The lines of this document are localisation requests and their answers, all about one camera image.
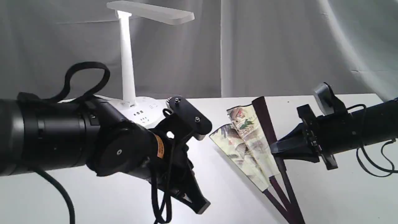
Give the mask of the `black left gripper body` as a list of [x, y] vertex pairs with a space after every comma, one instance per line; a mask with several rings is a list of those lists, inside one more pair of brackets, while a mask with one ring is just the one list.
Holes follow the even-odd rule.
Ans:
[[196, 199], [196, 178], [188, 158], [188, 140], [195, 131], [182, 125], [157, 125], [148, 130], [151, 146], [137, 166], [137, 177], [176, 199]]

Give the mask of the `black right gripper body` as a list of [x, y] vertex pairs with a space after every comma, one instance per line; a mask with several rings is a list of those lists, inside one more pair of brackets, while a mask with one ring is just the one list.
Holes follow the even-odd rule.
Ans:
[[335, 154], [345, 150], [345, 105], [332, 105], [325, 116], [316, 116], [310, 105], [298, 107], [297, 112], [311, 150], [322, 158], [327, 170], [337, 169]]

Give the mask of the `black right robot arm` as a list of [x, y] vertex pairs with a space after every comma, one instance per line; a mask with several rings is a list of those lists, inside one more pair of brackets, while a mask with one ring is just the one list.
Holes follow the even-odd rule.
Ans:
[[312, 163], [322, 159], [332, 170], [338, 168], [335, 154], [397, 138], [397, 99], [327, 116], [316, 116], [308, 104], [297, 112], [302, 122], [271, 144], [274, 157]]

